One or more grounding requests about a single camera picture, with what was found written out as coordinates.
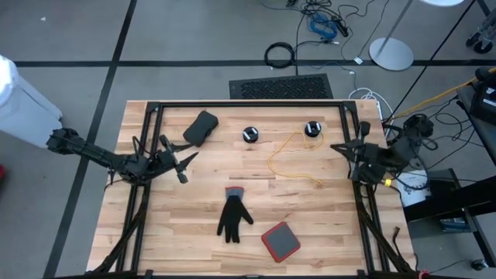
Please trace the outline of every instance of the blue cable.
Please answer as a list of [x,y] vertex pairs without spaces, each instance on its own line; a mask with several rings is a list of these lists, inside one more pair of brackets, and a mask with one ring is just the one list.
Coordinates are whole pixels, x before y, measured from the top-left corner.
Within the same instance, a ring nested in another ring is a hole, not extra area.
[[327,16],[316,12],[308,17],[308,31],[320,35],[321,40],[334,40],[338,35],[336,23]]

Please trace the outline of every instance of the wooden table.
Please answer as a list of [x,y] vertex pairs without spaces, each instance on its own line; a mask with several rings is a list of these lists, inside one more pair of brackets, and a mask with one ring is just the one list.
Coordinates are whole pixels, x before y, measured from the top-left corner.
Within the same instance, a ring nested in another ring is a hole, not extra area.
[[[367,141],[385,146],[375,102],[356,101],[356,105],[360,121],[371,124]],[[127,103],[116,153],[133,152],[131,138],[140,135],[145,108],[146,101]],[[203,109],[166,108],[161,133],[173,143],[185,143],[182,133]],[[358,269],[366,270],[353,189],[346,179],[348,163],[329,148],[331,143],[343,142],[338,109],[222,107],[207,111],[219,118],[219,126],[202,147],[178,154],[181,160],[200,152],[188,168],[189,183],[180,184],[174,171],[153,180],[139,272],[153,269],[155,274],[354,275]],[[274,158],[274,167],[288,174],[311,174],[323,181],[321,185],[305,178],[275,175],[267,167],[267,158],[291,132],[301,131],[310,120],[322,124],[324,144],[317,150],[307,150],[302,136],[293,136]],[[247,126],[259,129],[257,143],[243,141],[241,132]],[[253,225],[244,220],[240,223],[240,244],[224,243],[224,237],[215,234],[228,186],[245,188],[243,204],[255,220]],[[128,197],[129,185],[121,182],[108,187],[89,270],[103,261],[121,236]],[[391,241],[394,227],[401,228],[398,246],[414,268],[398,194],[379,185],[376,199],[384,236]],[[301,249],[282,263],[275,263],[260,236],[281,221],[291,227]],[[375,267],[380,270],[377,245],[372,235],[370,239]],[[128,246],[126,268],[132,246]]]

